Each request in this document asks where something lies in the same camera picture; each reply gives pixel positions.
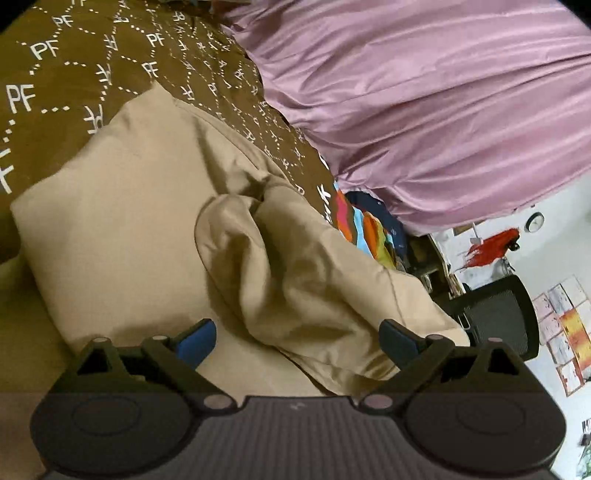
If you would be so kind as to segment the beige Champion hooded jacket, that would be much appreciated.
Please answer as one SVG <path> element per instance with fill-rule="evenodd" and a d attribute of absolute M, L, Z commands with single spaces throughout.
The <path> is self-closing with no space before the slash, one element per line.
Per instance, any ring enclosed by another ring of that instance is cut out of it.
<path fill-rule="evenodd" d="M 382 321 L 469 339 L 422 283 L 346 240 L 262 150 L 161 86 L 11 207 L 65 343 L 209 318 L 200 374 L 235 398 L 362 396 L 398 371 Z"/>

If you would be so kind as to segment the dark navy clothing pile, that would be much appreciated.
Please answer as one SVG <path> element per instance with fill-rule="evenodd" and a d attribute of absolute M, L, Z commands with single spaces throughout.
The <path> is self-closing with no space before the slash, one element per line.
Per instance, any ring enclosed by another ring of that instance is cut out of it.
<path fill-rule="evenodd" d="M 352 205 L 356 248 L 385 267 L 406 272 L 408 241 L 402 223 L 368 193 L 349 191 L 345 197 Z"/>

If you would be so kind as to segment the black mesh office chair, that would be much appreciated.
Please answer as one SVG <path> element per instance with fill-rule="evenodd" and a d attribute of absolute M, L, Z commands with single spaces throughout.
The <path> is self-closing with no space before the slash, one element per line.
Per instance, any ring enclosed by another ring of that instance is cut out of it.
<path fill-rule="evenodd" d="M 510 275 L 452 298 L 434 301 L 464 329 L 471 346 L 490 338 L 509 345 L 524 361 L 539 354 L 540 334 L 533 302 L 517 275 Z"/>

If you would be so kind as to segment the red hanging decoration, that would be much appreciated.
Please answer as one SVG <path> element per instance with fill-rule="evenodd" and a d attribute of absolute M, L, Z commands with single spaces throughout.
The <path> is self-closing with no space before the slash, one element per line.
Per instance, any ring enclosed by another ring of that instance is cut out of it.
<path fill-rule="evenodd" d="M 519 250 L 520 237 L 518 228 L 510 228 L 471 246 L 460 270 L 485 267 L 504 257 L 508 251 Z"/>

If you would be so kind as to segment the pink satin curtain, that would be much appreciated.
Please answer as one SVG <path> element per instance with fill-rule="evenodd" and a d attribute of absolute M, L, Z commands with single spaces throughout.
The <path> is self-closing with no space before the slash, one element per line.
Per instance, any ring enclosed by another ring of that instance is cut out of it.
<path fill-rule="evenodd" d="M 590 168 L 590 30 L 559 1 L 252 1 L 221 21 L 339 186 L 417 234 Z"/>

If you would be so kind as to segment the brown colourful cartoon bedspread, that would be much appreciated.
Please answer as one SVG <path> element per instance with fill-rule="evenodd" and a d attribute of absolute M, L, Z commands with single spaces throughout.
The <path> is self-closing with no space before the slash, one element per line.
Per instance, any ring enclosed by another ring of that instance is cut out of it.
<path fill-rule="evenodd" d="M 1 5 L 1 256 L 20 238 L 17 196 L 56 173 L 154 85 L 221 120 L 276 162 L 349 242 L 398 267 L 393 232 L 346 199 L 324 158 L 263 96 L 259 69 L 207 5 L 5 1 Z"/>

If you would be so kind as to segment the wall picture collage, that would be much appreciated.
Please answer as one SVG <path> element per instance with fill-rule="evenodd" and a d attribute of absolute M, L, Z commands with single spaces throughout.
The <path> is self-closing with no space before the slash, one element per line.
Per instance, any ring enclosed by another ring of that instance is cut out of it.
<path fill-rule="evenodd" d="M 590 296 L 570 276 L 533 300 L 539 340 L 552 358 L 566 397 L 590 380 Z"/>

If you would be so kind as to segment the round white wall clock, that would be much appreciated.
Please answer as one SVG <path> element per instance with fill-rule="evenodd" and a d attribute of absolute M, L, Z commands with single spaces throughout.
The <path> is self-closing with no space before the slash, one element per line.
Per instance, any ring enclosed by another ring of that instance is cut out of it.
<path fill-rule="evenodd" d="M 525 224 L 525 230 L 528 233 L 537 233 L 544 226 L 544 223 L 544 214 L 542 212 L 536 212 L 528 218 Z"/>

